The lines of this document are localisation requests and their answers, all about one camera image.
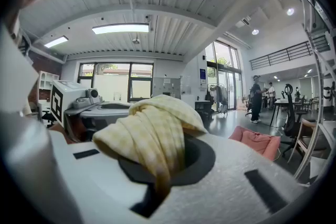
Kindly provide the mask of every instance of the white cabinet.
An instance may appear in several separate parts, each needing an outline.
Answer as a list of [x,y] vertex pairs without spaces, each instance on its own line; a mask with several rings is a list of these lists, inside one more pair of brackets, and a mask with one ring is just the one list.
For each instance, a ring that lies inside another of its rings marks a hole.
[[59,75],[40,71],[40,76],[38,79],[39,90],[51,90],[53,87],[53,80],[59,80]]

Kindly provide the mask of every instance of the checkered towel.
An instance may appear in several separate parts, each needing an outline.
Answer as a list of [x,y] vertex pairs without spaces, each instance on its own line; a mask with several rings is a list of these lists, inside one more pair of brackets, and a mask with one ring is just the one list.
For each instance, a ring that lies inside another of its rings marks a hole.
[[157,191],[169,188],[171,176],[184,168],[183,133],[206,133],[201,117],[166,95],[137,102],[129,114],[95,133],[93,141],[146,167],[156,177]]

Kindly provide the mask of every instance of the camera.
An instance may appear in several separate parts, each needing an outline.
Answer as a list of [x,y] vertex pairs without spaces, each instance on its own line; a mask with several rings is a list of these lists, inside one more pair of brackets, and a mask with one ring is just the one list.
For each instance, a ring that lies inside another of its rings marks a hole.
[[102,102],[102,97],[98,95],[97,89],[87,89],[85,91],[85,97],[77,98],[72,103],[72,106],[74,109],[82,109],[100,102]]

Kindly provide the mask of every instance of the chair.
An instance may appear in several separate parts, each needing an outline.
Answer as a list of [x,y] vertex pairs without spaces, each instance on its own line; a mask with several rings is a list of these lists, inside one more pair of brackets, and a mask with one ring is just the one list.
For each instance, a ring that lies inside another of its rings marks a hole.
[[313,106],[313,100],[310,99],[308,102],[304,102],[304,107],[305,109],[307,110],[308,109],[308,112],[309,112],[309,107],[310,107],[310,111],[312,111],[312,106]]
[[[296,143],[296,138],[299,135],[299,131],[300,131],[300,127],[301,127],[301,123],[300,123],[300,119],[302,117],[302,115],[307,114],[306,111],[298,111],[296,112],[296,115],[298,115],[298,119],[297,121],[295,121],[295,112],[293,109],[293,101],[292,101],[292,93],[293,88],[290,84],[286,84],[286,88],[285,88],[285,92],[286,95],[288,97],[288,116],[287,116],[287,120],[285,123],[285,127],[283,129],[283,132],[285,133],[285,136],[288,136],[291,138],[290,142],[286,142],[286,141],[281,141],[282,144],[286,144],[288,145],[288,147],[283,151],[282,156],[285,156],[285,153],[289,150],[291,150],[292,148],[295,147],[295,143]],[[312,130],[307,130],[305,131],[305,136],[308,135],[312,135],[313,132]],[[297,147],[296,150],[299,152],[299,154],[301,155],[301,157],[303,158],[303,152]]]
[[295,110],[297,110],[296,108],[299,108],[298,110],[302,110],[302,108],[304,107],[305,105],[305,96],[303,96],[301,98],[301,101],[298,103],[298,102],[295,102],[294,106],[295,106]]
[[45,114],[42,116],[42,120],[47,120],[50,124],[47,125],[47,128],[52,127],[54,125],[55,117],[51,114],[49,110],[43,110]]
[[[311,140],[311,136],[304,136],[303,134],[306,133],[304,132],[304,128],[308,128],[311,129],[312,131],[314,131],[314,129],[316,128],[316,123],[314,122],[309,122],[305,119],[302,119],[301,121],[301,125],[300,125],[300,131],[298,134],[298,137],[296,139],[296,143],[293,149],[292,154],[289,157],[289,160],[287,163],[290,162],[290,160],[292,159],[292,156],[294,154],[295,149],[297,149],[297,147],[299,146],[305,153],[308,150],[308,146]],[[324,137],[324,134],[319,135],[318,140],[316,142],[316,145],[314,147],[314,151],[321,151],[322,153],[328,148],[328,141],[327,139]]]
[[241,126],[236,126],[229,139],[242,142],[271,161],[274,160],[280,145],[280,136],[256,133]]
[[30,110],[32,111],[32,116],[37,116],[37,120],[40,121],[40,113],[38,112],[38,106],[34,102],[29,102]]
[[318,99],[313,99],[312,101],[312,109],[315,110],[315,105],[316,105],[316,110],[319,109],[320,101]]

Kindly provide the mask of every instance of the ceiling spotlight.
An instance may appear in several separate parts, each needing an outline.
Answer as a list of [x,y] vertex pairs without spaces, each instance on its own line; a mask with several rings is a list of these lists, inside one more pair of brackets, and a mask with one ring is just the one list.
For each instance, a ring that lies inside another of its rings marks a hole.
[[50,48],[52,46],[55,46],[55,45],[58,45],[58,44],[61,44],[65,41],[68,41],[69,39],[66,37],[66,36],[62,36],[60,38],[57,38],[49,43],[46,43],[44,46],[46,46],[47,48]]
[[149,32],[149,24],[114,24],[93,27],[92,31],[98,34],[116,33],[116,32]]
[[135,38],[135,39],[132,40],[132,42],[133,42],[133,44],[138,45],[138,44],[140,44],[140,39]]
[[293,9],[293,8],[289,8],[289,9],[287,10],[287,15],[288,15],[288,16],[293,15],[293,13],[294,13],[294,9]]

